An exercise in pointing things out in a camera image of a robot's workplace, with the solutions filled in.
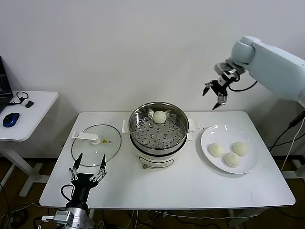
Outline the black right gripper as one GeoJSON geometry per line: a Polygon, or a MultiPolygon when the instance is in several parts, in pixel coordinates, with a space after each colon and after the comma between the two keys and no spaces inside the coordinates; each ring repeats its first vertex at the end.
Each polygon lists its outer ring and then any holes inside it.
{"type": "Polygon", "coordinates": [[[218,79],[212,80],[211,82],[205,84],[202,96],[205,96],[211,88],[215,94],[217,94],[217,103],[213,107],[213,110],[225,105],[226,96],[224,94],[227,94],[227,87],[233,82],[236,82],[236,74],[229,71],[224,71],[218,79]]]}

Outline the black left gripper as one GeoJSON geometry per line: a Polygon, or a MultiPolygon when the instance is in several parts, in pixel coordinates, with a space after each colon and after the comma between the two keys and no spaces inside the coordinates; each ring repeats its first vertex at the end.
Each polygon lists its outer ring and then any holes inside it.
{"type": "Polygon", "coordinates": [[[89,192],[94,188],[94,182],[99,183],[106,176],[106,155],[103,155],[98,172],[93,174],[78,173],[83,153],[75,160],[73,167],[69,168],[71,183],[74,191],[71,200],[66,204],[66,208],[88,209],[87,199],[89,192]]]}

